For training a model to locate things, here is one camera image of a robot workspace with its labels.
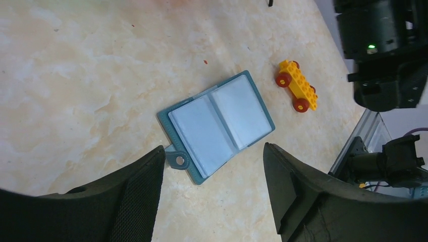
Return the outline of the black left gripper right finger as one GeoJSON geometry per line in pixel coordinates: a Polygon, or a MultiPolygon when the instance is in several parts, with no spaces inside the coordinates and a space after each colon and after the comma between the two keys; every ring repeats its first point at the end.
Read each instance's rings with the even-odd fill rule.
{"type": "Polygon", "coordinates": [[[427,199],[374,193],[266,143],[263,165],[282,241],[427,241],[427,199]]]}

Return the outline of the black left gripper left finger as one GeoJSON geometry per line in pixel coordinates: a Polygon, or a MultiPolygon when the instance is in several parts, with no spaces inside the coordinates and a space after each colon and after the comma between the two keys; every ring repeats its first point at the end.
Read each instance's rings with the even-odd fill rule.
{"type": "Polygon", "coordinates": [[[158,146],[64,194],[1,190],[1,241],[151,241],[165,159],[158,146]]]}

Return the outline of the teal card holder wallet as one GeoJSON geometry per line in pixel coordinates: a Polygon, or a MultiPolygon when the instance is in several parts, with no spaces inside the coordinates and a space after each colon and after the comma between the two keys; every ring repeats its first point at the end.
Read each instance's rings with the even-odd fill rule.
{"type": "Polygon", "coordinates": [[[157,113],[170,167],[203,184],[276,127],[248,70],[157,113]]]}

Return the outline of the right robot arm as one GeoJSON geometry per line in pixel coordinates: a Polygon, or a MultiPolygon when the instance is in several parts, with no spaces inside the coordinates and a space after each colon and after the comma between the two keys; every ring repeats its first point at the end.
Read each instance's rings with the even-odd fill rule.
{"type": "MultiPolygon", "coordinates": [[[[347,77],[355,102],[374,112],[415,108],[427,80],[427,1],[334,1],[344,57],[355,64],[347,77]]],[[[384,182],[415,188],[427,181],[416,154],[418,135],[405,135],[363,150],[355,137],[330,172],[346,183],[384,182]]]]}

